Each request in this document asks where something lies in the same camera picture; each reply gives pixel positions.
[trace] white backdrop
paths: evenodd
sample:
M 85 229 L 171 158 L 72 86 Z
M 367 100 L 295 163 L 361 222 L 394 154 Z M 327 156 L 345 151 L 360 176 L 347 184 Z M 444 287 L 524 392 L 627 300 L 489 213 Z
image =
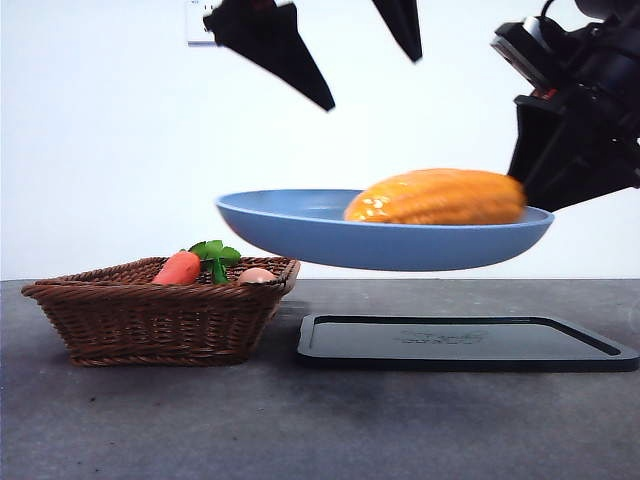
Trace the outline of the white backdrop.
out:
M 542 0 L 419 1 L 412 64 L 370 0 L 296 0 L 330 113 L 224 48 L 185 42 L 182 0 L 2 2 L 2 278 L 41 278 L 236 237 L 216 197 L 364 188 L 405 170 L 506 172 L 513 98 L 530 86 L 489 46 Z M 589 21 L 573 2 L 550 10 Z M 520 257 L 419 274 L 305 263 L 301 277 L 601 278 L 640 273 L 640 192 L 556 212 Z

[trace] brown wicker basket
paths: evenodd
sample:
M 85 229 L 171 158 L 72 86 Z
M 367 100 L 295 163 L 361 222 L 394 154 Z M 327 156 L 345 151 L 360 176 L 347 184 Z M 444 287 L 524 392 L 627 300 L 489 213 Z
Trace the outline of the brown wicker basket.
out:
M 228 284 L 213 285 L 206 273 L 193 285 L 149 283 L 166 260 L 39 280 L 22 294 L 38 301 L 74 365 L 232 365 L 248 360 L 300 268 L 285 257 L 243 257 Z M 234 283 L 250 267 L 277 278 Z

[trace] blue dish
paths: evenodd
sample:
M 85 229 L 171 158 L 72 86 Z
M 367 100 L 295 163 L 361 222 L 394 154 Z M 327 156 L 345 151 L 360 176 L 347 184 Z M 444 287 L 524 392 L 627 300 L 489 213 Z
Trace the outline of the blue dish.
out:
M 443 271 L 492 265 L 527 251 L 553 214 L 527 207 L 503 225 L 351 222 L 342 212 L 359 190 L 262 190 L 224 195 L 216 206 L 241 238 L 276 255 L 337 267 Z

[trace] orange carrot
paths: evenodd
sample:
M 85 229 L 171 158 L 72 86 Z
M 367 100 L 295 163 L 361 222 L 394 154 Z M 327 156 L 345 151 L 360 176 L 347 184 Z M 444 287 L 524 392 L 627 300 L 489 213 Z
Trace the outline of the orange carrot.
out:
M 181 250 L 169 257 L 151 283 L 189 285 L 196 281 L 199 274 L 200 257 Z

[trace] gray table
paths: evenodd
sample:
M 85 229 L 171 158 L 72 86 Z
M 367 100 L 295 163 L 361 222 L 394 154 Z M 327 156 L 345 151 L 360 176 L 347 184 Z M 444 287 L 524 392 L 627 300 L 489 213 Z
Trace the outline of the gray table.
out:
M 2 478 L 640 478 L 640 372 L 316 370 L 308 313 L 552 315 L 640 349 L 640 280 L 299 280 L 251 360 L 79 368 L 2 284 Z

